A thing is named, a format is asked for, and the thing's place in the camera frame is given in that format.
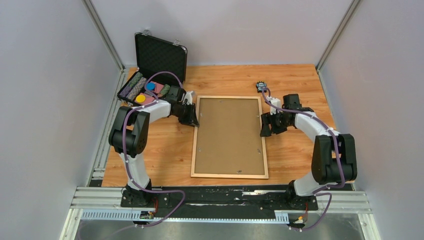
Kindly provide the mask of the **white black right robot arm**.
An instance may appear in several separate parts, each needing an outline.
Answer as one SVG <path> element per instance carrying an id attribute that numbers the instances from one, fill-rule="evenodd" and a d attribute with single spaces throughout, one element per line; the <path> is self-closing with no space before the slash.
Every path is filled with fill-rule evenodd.
<path id="1" fill-rule="evenodd" d="M 263 95 L 270 111 L 261 115 L 261 137 L 278 135 L 293 127 L 313 143 L 310 172 L 289 183 L 286 204 L 298 209 L 306 197 L 331 188 L 342 188 L 358 176 L 356 145 L 349 133 L 340 133 L 323 122 L 310 108 L 302 106 L 298 94 L 282 100 Z"/>

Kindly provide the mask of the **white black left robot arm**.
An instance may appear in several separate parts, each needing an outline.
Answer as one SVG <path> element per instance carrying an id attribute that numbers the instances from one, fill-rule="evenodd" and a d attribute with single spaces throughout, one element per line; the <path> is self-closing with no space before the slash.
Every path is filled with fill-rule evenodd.
<path id="1" fill-rule="evenodd" d="M 153 201 L 151 179 L 147 174 L 143 152 L 147 146 L 150 124 L 156 120 L 175 116 L 182 125 L 199 127 L 195 93 L 171 86 L 162 97 L 137 107 L 121 106 L 109 133 L 108 142 L 121 157 L 128 182 L 123 196 L 134 198 L 140 206 Z"/>

